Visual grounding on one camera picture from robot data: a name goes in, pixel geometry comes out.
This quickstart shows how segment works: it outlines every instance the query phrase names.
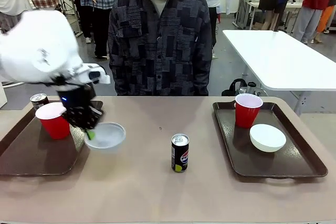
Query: black soda can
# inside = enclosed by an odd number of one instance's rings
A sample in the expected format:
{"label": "black soda can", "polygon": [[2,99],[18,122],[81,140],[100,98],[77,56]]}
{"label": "black soda can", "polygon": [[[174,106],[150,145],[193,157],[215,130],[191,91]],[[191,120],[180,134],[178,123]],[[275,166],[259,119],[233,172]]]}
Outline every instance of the black soda can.
{"label": "black soda can", "polygon": [[176,134],[172,137],[172,169],[177,173],[184,172],[188,167],[189,137]]}
{"label": "black soda can", "polygon": [[38,110],[43,105],[46,105],[49,103],[49,100],[46,94],[34,94],[30,98],[30,101],[33,104],[33,107],[35,110]]}

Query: orange object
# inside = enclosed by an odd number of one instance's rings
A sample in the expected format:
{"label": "orange object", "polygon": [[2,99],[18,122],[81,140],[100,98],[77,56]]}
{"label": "orange object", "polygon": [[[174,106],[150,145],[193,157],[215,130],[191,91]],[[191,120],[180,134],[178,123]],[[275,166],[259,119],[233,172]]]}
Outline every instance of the orange object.
{"label": "orange object", "polygon": [[326,9],[323,10],[321,19],[319,22],[319,25],[316,29],[319,33],[323,32],[327,26],[327,22],[332,14],[332,11],[334,10],[334,6],[329,6]]}

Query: shirt pocket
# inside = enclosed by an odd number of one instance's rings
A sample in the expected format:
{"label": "shirt pocket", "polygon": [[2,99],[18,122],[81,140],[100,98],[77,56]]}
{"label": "shirt pocket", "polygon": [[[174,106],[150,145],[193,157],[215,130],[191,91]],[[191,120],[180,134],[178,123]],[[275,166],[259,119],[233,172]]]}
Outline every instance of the shirt pocket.
{"label": "shirt pocket", "polygon": [[141,27],[122,26],[118,29],[117,37],[120,39],[121,48],[126,58],[140,59],[145,57]]}
{"label": "shirt pocket", "polygon": [[177,32],[176,61],[192,62],[197,36],[194,28],[180,26]]}

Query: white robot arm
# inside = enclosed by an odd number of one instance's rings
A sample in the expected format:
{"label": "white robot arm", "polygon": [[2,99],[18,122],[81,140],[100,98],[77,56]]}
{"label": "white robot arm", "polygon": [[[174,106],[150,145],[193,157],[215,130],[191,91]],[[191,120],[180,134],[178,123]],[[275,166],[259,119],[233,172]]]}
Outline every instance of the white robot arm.
{"label": "white robot arm", "polygon": [[88,122],[94,114],[92,83],[110,83],[101,66],[83,63],[65,16],[46,10],[23,13],[17,26],[0,35],[0,76],[53,86],[67,108],[66,119],[83,129],[91,129],[98,122]]}

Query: red cup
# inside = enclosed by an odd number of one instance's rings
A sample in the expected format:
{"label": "red cup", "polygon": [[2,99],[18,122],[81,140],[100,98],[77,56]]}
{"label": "red cup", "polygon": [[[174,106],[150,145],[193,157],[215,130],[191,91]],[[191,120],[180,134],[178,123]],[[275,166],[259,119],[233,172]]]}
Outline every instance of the red cup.
{"label": "red cup", "polygon": [[66,111],[61,102],[52,102],[39,108],[35,115],[51,138],[57,140],[70,134],[69,123],[61,116]]}
{"label": "red cup", "polygon": [[251,128],[263,101],[254,94],[239,94],[236,96],[236,125]]}

